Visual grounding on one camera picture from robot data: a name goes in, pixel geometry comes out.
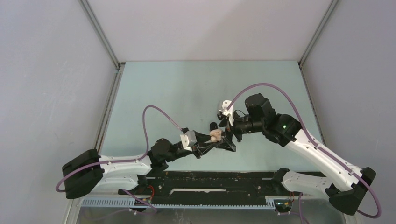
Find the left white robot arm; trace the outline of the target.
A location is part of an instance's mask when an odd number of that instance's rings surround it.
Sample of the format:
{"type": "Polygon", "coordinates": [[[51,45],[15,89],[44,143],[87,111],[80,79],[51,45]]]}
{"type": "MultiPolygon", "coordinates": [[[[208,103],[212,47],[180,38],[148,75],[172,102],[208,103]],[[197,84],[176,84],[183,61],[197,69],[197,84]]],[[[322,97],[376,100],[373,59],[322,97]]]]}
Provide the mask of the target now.
{"type": "Polygon", "coordinates": [[[200,157],[224,143],[220,131],[210,135],[187,131],[178,143],[158,139],[146,153],[136,156],[112,157],[89,149],[62,167],[65,196],[77,199],[92,192],[104,193],[115,189],[143,194],[148,188],[145,176],[162,172],[168,162],[188,155],[200,157]]]}

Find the aluminium frame post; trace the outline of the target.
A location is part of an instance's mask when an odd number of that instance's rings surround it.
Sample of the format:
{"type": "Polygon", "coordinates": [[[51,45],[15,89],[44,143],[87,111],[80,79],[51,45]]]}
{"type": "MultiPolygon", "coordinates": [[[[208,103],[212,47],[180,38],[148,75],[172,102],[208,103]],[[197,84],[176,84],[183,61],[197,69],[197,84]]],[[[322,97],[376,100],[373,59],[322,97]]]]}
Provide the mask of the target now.
{"type": "Polygon", "coordinates": [[[112,64],[115,66],[116,69],[120,68],[121,63],[119,62],[115,52],[93,10],[91,4],[88,0],[78,0],[79,4],[81,5],[84,13],[87,16],[88,21],[90,22],[94,32],[98,36],[103,48],[105,49],[107,55],[109,56],[112,64]]]}
{"type": "Polygon", "coordinates": [[[315,44],[319,40],[321,34],[323,33],[326,25],[328,24],[329,20],[331,19],[332,15],[333,15],[334,11],[336,10],[339,3],[340,3],[340,0],[332,0],[330,2],[323,17],[320,20],[317,28],[315,29],[312,38],[310,39],[307,47],[305,48],[305,50],[298,62],[299,68],[302,69],[304,67],[304,64],[306,63],[311,51],[313,50],[315,44]]]}

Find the black mounting base rail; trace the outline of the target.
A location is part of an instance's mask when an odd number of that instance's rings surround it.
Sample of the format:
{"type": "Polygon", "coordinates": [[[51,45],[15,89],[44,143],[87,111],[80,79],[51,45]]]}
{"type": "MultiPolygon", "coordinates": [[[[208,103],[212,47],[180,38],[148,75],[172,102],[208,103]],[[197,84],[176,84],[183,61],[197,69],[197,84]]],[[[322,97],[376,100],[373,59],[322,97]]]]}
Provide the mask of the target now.
{"type": "Polygon", "coordinates": [[[275,175],[274,171],[163,171],[139,176],[138,186],[129,192],[149,196],[154,205],[264,206],[270,197],[295,201],[299,193],[273,181],[275,175]]]}

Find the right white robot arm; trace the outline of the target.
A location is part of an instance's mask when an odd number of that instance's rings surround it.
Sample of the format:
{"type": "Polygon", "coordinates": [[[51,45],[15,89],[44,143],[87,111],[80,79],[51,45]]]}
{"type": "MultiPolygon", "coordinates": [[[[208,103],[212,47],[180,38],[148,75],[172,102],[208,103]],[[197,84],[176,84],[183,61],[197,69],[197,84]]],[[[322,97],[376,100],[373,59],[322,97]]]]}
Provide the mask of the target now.
{"type": "Polygon", "coordinates": [[[307,159],[324,176],[304,175],[288,168],[279,169],[272,181],[277,195],[288,191],[328,200],[338,211],[353,216],[376,177],[370,168],[360,168],[342,159],[317,142],[301,123],[288,114],[276,113],[262,94],[249,96],[244,102],[248,114],[241,117],[233,110],[230,100],[219,102],[217,116],[220,127],[242,140],[244,134],[262,133],[269,141],[286,147],[307,159]]]}

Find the black oval charging case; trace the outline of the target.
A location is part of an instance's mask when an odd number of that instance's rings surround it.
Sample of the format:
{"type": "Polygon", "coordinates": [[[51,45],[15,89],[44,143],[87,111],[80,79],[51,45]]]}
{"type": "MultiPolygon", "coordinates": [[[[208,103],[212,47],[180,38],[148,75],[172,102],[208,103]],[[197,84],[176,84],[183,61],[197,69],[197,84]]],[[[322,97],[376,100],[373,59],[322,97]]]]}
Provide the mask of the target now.
{"type": "Polygon", "coordinates": [[[217,125],[216,122],[211,122],[211,123],[209,124],[209,128],[210,128],[210,131],[213,131],[213,130],[218,129],[218,125],[217,125]]]}

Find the right aluminium frame post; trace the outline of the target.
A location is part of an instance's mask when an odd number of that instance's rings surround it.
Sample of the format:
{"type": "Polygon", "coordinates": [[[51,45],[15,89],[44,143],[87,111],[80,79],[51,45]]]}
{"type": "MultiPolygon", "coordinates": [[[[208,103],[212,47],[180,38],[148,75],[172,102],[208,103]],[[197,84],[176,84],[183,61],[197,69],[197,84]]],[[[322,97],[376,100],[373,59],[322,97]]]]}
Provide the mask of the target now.
{"type": "Polygon", "coordinates": [[[304,67],[304,64],[306,63],[311,51],[313,50],[315,44],[319,40],[321,34],[323,33],[326,25],[328,24],[329,20],[331,19],[332,15],[333,15],[334,11],[336,10],[339,3],[340,3],[340,0],[332,0],[330,2],[323,17],[320,20],[317,28],[315,29],[312,38],[310,39],[307,47],[305,48],[305,50],[298,62],[299,68],[302,69],[304,67]]]}

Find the left aluminium frame post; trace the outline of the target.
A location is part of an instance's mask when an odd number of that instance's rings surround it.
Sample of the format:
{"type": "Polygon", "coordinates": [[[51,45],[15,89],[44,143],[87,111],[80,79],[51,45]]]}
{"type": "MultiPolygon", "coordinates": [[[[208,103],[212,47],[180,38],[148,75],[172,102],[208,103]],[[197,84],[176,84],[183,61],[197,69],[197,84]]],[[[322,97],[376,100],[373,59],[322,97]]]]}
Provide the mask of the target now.
{"type": "Polygon", "coordinates": [[[116,69],[120,68],[121,63],[119,62],[115,52],[93,10],[91,4],[88,0],[78,0],[79,4],[81,5],[84,13],[87,16],[88,21],[90,22],[94,32],[98,36],[103,48],[105,49],[107,55],[109,56],[112,64],[115,66],[116,69]]]}

